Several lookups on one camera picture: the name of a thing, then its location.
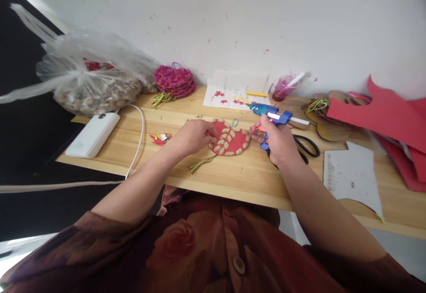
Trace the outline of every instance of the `floral shirt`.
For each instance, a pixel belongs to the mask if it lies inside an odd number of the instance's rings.
[[[301,247],[275,209],[178,190],[140,225],[87,212],[10,269],[5,292],[425,292],[389,255]]]

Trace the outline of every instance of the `blue glue gun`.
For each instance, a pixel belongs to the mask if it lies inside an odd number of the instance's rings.
[[[256,115],[261,116],[262,114],[266,114],[269,120],[276,126],[278,125],[286,125],[288,124],[293,117],[293,113],[290,111],[284,111],[284,113],[278,113],[279,108],[272,107],[270,105],[264,105],[260,103],[255,104],[246,104],[250,107],[250,110],[254,112]],[[268,145],[268,133],[265,133],[265,139],[260,144],[260,148],[266,151],[269,151]]]

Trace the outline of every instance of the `wooden table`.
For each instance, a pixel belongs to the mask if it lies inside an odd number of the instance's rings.
[[[243,129],[248,129],[259,120],[259,116],[250,111],[203,106],[205,89],[199,86],[191,96],[163,104],[159,109],[149,108],[153,95],[144,94],[139,97],[136,105],[144,112],[146,130],[135,167],[147,161],[160,148],[151,143],[150,134],[173,135],[187,119],[195,119],[197,115],[202,115],[205,120],[223,118],[229,123],[232,123],[233,118],[239,118],[239,127]],[[57,161],[124,176],[138,146],[141,120],[139,112],[132,107],[124,108],[119,114],[119,123],[96,158],[73,158],[63,154]],[[73,119],[81,123],[87,123],[88,120],[85,117]],[[347,149],[343,142],[321,139],[312,126],[309,130],[294,128],[293,132],[312,139],[322,154],[326,150]],[[412,192],[406,188],[389,157],[380,151],[366,132],[353,132],[349,141],[375,151],[375,173],[386,222],[382,224],[370,209],[356,201],[344,199],[341,200],[343,205],[366,227],[426,239],[426,193]],[[256,142],[252,142],[242,155],[218,156],[211,163],[203,165],[196,175],[191,175],[188,168],[211,155],[213,152],[206,147],[187,157],[174,168],[166,183],[188,190],[293,210],[279,171]],[[322,180],[324,157],[309,158],[309,161],[309,166]]]

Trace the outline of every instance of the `scissors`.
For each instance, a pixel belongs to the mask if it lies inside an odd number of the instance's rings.
[[[305,151],[309,156],[311,156],[313,158],[317,158],[321,155],[320,149],[315,144],[315,142],[313,142],[311,139],[304,137],[304,136],[300,136],[300,135],[293,135],[293,138],[294,138],[294,141],[297,143],[297,145],[303,151]],[[305,140],[315,150],[315,153],[311,152],[300,140]],[[304,154],[304,152],[302,150],[299,149],[299,154],[302,157],[303,161],[306,164],[309,164],[308,157]],[[266,153],[268,155],[268,158],[270,158],[271,150],[268,150]]]

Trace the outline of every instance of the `clear plastic bag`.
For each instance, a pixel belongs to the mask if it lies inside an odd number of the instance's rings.
[[[160,64],[119,36],[88,29],[56,35],[22,6],[12,4],[11,8],[46,42],[47,54],[36,65],[43,83],[1,96],[0,103],[53,91],[66,110],[93,116],[133,103],[141,92],[157,92],[153,74]],[[109,67],[88,70],[88,61]]]

